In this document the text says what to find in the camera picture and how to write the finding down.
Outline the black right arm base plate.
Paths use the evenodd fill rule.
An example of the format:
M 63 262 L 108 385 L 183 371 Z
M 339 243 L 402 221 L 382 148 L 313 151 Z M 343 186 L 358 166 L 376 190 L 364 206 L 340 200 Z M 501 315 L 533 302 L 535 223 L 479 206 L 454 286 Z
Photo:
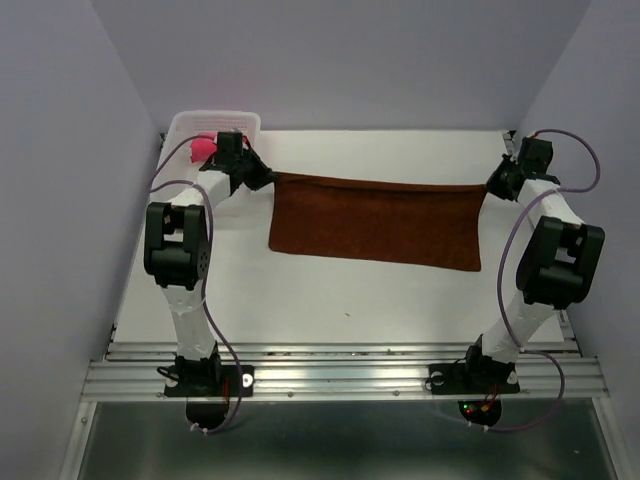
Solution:
M 518 382 L 508 383 L 495 375 L 469 372 L 462 362 L 432 363 L 427 366 L 425 384 L 433 395 L 484 397 L 486 394 L 518 394 Z

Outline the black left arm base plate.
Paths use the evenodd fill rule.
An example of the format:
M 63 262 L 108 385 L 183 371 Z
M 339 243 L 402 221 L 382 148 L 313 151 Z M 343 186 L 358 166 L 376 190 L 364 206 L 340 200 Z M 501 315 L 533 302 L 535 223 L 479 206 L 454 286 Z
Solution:
M 169 398 L 230 399 L 238 396 L 249 398 L 253 395 L 253 365 L 243 364 L 242 376 L 239 376 L 236 365 L 223 364 L 219 379 L 204 377 L 181 380 L 174 365 L 160 366 L 156 371 L 164 378 L 164 395 Z

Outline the white plastic basket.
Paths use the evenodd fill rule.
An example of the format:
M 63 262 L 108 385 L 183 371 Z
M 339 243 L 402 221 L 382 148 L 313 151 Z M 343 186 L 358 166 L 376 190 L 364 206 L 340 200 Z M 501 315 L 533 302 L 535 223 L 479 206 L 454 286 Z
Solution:
M 164 135 L 152 186 L 196 179 L 199 168 L 216 149 L 220 132 L 241 132 L 256 145 L 261 118 L 254 112 L 193 110 L 176 114 Z

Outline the aluminium front mounting rail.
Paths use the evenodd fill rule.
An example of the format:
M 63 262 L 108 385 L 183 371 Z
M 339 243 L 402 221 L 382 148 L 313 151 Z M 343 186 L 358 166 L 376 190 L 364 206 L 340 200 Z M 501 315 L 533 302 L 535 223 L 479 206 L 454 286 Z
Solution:
M 549 343 L 559 362 L 523 355 L 516 365 L 518 399 L 551 399 L 561 381 L 568 398 L 607 397 L 599 362 L 580 354 L 573 340 Z M 431 363 L 463 357 L 463 343 L 260 344 L 238 343 L 240 361 L 255 368 L 254 402 L 430 401 L 425 388 Z M 85 402 L 165 400 L 160 366 L 173 361 L 170 343 L 110 344 L 102 360 L 89 365 L 81 398 Z

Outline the pink microfibre towel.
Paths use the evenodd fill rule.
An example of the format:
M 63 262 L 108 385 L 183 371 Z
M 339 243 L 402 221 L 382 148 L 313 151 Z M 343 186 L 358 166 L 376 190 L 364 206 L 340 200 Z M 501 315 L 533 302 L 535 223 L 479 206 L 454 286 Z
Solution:
M 217 133 L 198 134 L 190 144 L 190 159 L 194 164 L 204 163 L 217 151 Z

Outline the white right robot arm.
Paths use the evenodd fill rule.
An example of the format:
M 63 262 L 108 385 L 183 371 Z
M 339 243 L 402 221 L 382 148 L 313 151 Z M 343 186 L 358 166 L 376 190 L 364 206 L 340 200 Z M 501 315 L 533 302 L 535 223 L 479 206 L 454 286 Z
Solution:
M 580 143 L 594 163 L 594 179 L 585 187 L 564 187 L 549 174 L 553 144 L 540 138 L 558 134 Z M 541 129 L 521 140 L 517 153 L 505 155 L 487 180 L 489 194 L 515 202 L 521 213 L 501 253 L 496 279 L 499 319 L 478 339 L 481 356 L 460 366 L 463 384 L 482 390 L 496 378 L 493 362 L 513 364 L 526 350 L 530 338 L 555 312 L 577 304 L 590 292 L 605 244 L 602 227 L 587 223 L 569 206 L 567 194 L 595 189 L 601 165 L 595 150 L 579 135 L 562 129 Z M 529 221 L 533 230 L 516 272 L 516 291 L 504 299 L 506 260 L 520 226 Z

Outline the brown microfibre towel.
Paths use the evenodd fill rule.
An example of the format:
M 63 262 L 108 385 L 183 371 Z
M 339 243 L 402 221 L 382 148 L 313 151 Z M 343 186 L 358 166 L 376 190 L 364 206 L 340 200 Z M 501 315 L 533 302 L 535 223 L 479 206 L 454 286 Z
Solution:
M 481 269 L 482 185 L 280 174 L 268 245 L 278 253 Z

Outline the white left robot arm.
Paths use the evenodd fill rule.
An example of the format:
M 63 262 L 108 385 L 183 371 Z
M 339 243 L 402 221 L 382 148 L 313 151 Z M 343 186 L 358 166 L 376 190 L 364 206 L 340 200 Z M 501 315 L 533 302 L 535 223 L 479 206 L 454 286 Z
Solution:
M 277 175 L 239 131 L 199 134 L 214 145 L 194 180 L 170 180 L 151 189 L 184 189 L 173 198 L 149 203 L 145 213 L 143 265 L 168 303 L 177 336 L 176 360 L 161 374 L 186 381 L 199 393 L 215 392 L 222 382 L 218 343 L 226 339 L 214 325 L 206 302 L 206 282 L 214 241 L 214 210 L 242 186 L 257 191 Z

